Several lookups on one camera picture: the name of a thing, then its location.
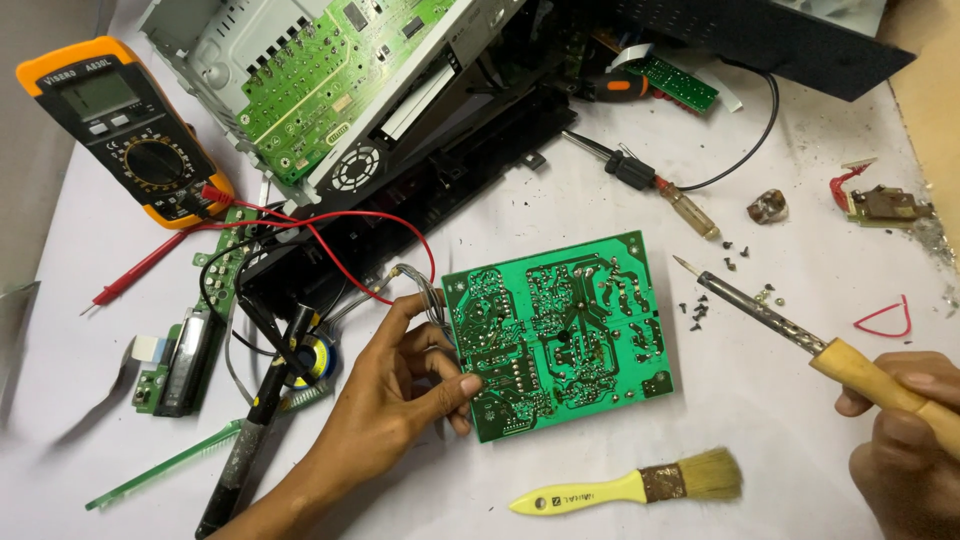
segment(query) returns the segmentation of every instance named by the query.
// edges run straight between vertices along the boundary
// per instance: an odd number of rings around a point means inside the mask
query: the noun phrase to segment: human hand
[[[335,475],[344,492],[393,468],[435,420],[446,416],[459,435],[470,432],[468,400],[483,382],[450,359],[454,348],[441,329],[423,323],[407,331],[423,311],[419,294],[396,299],[304,457]],[[442,382],[432,389],[413,384],[426,376]]]
[[[940,353],[888,353],[874,362],[905,388],[960,413],[960,369]],[[859,416],[873,404],[846,386],[835,408]],[[853,483],[887,540],[960,538],[960,461],[905,410],[882,410],[873,440],[850,456]]]

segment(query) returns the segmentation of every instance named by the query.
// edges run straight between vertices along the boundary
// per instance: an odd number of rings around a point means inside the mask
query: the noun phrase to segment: yellow brush handle
[[[564,483],[535,489],[510,503],[510,509],[531,516],[556,516],[609,501],[646,503],[640,471],[634,469],[629,475],[608,482]]]
[[[880,408],[901,408],[928,422],[944,450],[960,459],[960,415],[900,386],[839,337],[810,360],[820,373],[856,390]]]

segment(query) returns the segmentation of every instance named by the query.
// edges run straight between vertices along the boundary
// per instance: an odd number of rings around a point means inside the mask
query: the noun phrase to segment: brush bristles
[[[684,475],[689,499],[732,501],[739,499],[743,477],[726,448],[720,447],[677,462]]]

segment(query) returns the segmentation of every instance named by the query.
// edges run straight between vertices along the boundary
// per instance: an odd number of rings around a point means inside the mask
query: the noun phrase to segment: digital multimeter
[[[65,47],[21,63],[16,78],[163,227],[189,227],[227,207],[201,196],[207,183],[233,188],[123,42]]]

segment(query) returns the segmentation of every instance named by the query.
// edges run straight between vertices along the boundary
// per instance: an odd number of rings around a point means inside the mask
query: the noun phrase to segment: soldering iron tip
[[[679,258],[679,257],[677,257],[677,256],[673,256],[673,258],[675,258],[678,263],[680,263],[684,268],[686,268],[687,270],[689,270],[690,273],[693,274],[694,276],[699,276],[699,275],[701,275],[701,274],[703,273],[703,272],[701,272],[700,270],[697,270],[696,268],[694,268],[693,266],[691,266],[689,262],[683,260],[682,258]]]

